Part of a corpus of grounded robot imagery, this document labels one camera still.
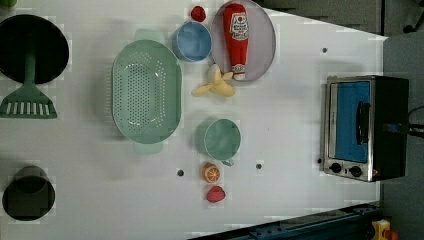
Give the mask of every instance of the blue bowl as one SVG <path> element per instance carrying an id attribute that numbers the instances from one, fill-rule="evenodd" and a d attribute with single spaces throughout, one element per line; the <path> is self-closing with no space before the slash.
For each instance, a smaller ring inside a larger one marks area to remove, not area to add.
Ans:
<path id="1" fill-rule="evenodd" d="M 200 23 L 186 22 L 175 32 L 172 48 L 175 55 L 181 60 L 201 61 L 212 50 L 211 34 Z"/>

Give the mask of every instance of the red fruit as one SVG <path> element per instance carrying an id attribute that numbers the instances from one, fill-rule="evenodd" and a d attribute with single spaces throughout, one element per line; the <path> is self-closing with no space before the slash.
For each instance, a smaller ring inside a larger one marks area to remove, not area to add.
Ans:
<path id="1" fill-rule="evenodd" d="M 206 19 L 205 9 L 201 6 L 195 6 L 193 10 L 191 10 L 191 18 L 198 22 L 203 22 Z"/>
<path id="2" fill-rule="evenodd" d="M 216 203 L 225 198 L 225 192 L 221 187 L 215 186 L 211 190 L 209 190 L 206 199 L 211 203 Z"/>

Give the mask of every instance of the green mug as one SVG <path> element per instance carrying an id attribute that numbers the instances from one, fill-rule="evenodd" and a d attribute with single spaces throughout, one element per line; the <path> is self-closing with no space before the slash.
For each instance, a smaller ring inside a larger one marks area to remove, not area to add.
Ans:
<path id="1" fill-rule="evenodd" d="M 237 153 L 241 142 L 240 130 L 234 122 L 228 119 L 207 119 L 199 125 L 196 132 L 199 152 L 227 166 L 234 165 L 232 157 Z"/>
<path id="2" fill-rule="evenodd" d="M 13 8 L 18 0 L 0 0 L 0 7 Z"/>

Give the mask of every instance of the spatula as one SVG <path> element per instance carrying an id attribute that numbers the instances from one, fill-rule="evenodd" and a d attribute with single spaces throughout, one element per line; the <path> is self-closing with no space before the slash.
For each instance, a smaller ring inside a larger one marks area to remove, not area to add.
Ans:
<path id="1" fill-rule="evenodd" d="M 37 49 L 31 36 L 27 40 L 24 84 L 3 99 L 0 105 L 0 118 L 57 118 L 53 102 L 35 86 Z"/>

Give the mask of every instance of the ketchup bottle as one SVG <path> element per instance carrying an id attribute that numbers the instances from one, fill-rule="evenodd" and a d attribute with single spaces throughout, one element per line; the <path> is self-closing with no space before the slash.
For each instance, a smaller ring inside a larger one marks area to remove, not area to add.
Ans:
<path id="1" fill-rule="evenodd" d="M 224 33 L 231 69 L 235 80 L 244 80 L 246 73 L 249 25 L 246 9 L 241 4 L 230 4 L 224 9 Z"/>

